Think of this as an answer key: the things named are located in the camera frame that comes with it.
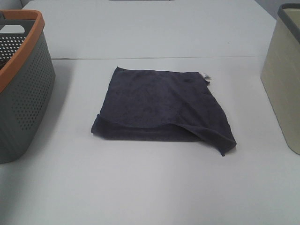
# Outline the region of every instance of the dark gray rim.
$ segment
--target dark gray rim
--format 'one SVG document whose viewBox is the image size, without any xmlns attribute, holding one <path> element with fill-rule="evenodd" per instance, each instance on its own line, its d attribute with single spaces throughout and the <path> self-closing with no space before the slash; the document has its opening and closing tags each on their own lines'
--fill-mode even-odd
<svg viewBox="0 0 300 225">
<path fill-rule="evenodd" d="M 286 8 L 298 8 L 300 9 L 300 4 L 297 3 L 286 3 L 279 7 L 278 16 L 286 25 L 286 27 L 290 30 L 293 36 L 297 39 L 300 44 L 300 29 L 297 25 L 293 22 L 293 20 L 288 16 L 288 14 L 284 11 Z"/>
</svg>

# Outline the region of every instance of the towel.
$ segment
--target towel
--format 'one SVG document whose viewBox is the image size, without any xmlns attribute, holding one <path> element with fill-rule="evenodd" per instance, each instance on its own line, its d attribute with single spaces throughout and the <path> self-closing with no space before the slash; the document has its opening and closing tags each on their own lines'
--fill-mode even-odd
<svg viewBox="0 0 300 225">
<path fill-rule="evenodd" d="M 91 132 L 110 140 L 204 141 L 236 146 L 226 115 L 198 72 L 117 67 Z"/>
</svg>

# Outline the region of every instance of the bin rim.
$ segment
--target bin rim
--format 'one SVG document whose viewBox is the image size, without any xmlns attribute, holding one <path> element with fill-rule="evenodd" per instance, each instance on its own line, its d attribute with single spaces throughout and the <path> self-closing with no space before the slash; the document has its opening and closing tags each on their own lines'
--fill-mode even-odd
<svg viewBox="0 0 300 225">
<path fill-rule="evenodd" d="M 279 7 L 278 16 L 289 29 L 289 31 L 293 34 L 296 38 L 298 43 L 300 44 L 300 28 L 294 23 L 294 21 L 289 17 L 289 15 L 285 12 L 285 9 L 294 8 L 300 9 L 299 3 L 285 3 Z"/>
<path fill-rule="evenodd" d="M 0 70 L 0 93 L 7 87 L 27 58 L 30 56 L 35 44 L 37 43 L 45 22 L 42 13 L 36 10 L 0 10 L 5 20 L 35 20 L 24 42 L 19 49 L 8 60 Z"/>
</svg>

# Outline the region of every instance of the towel tag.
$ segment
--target towel tag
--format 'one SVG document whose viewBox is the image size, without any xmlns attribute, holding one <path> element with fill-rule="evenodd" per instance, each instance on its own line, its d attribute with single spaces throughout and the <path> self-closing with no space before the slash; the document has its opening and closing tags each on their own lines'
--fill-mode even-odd
<svg viewBox="0 0 300 225">
<path fill-rule="evenodd" d="M 208 76 L 206 73 L 204 72 L 199 72 L 201 74 L 201 76 L 204 78 L 205 81 L 210 82 L 211 81 L 211 77 Z"/>
</svg>

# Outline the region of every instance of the beige container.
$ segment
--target beige container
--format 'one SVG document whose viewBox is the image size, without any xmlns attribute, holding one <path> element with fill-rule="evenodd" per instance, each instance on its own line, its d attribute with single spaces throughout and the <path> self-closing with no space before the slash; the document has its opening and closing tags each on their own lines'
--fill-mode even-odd
<svg viewBox="0 0 300 225">
<path fill-rule="evenodd" d="M 262 70 L 288 146 L 300 154 L 300 4 L 283 4 Z"/>
</svg>

